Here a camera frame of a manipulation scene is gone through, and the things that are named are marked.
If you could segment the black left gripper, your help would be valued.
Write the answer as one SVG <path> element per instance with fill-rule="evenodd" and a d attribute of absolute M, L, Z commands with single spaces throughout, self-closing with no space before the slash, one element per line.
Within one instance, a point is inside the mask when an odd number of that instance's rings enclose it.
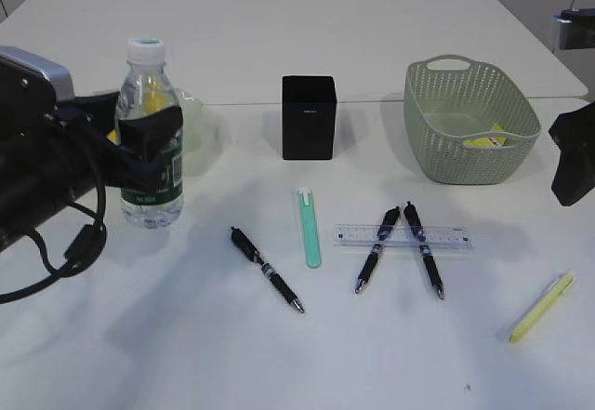
<path fill-rule="evenodd" d="M 91 169 L 81 151 L 52 124 L 57 112 L 77 110 L 103 135 L 115 130 L 118 91 L 78 97 L 68 69 L 15 46 L 1 48 L 1 246 L 56 215 L 88 192 Z M 105 143 L 100 164 L 111 187 L 156 192 L 161 153 L 183 126 L 170 106 L 135 120 L 119 120 L 119 144 Z"/>

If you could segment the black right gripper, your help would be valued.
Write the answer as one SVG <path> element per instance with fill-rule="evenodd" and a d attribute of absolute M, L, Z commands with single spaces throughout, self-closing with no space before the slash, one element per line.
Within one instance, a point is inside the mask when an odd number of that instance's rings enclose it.
<path fill-rule="evenodd" d="M 559 114 L 549 135 L 560 150 L 551 189 L 571 206 L 594 189 L 594 103 Z"/>

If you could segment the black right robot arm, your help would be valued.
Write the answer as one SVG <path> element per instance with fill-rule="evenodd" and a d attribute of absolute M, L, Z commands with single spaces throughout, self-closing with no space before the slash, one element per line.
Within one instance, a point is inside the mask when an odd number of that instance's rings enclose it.
<path fill-rule="evenodd" d="M 565 9 L 554 17 L 560 50 L 594 47 L 594 10 Z M 594 104 L 558 115 L 549 135 L 560 151 L 551 189 L 563 206 L 571 206 L 594 189 Z"/>

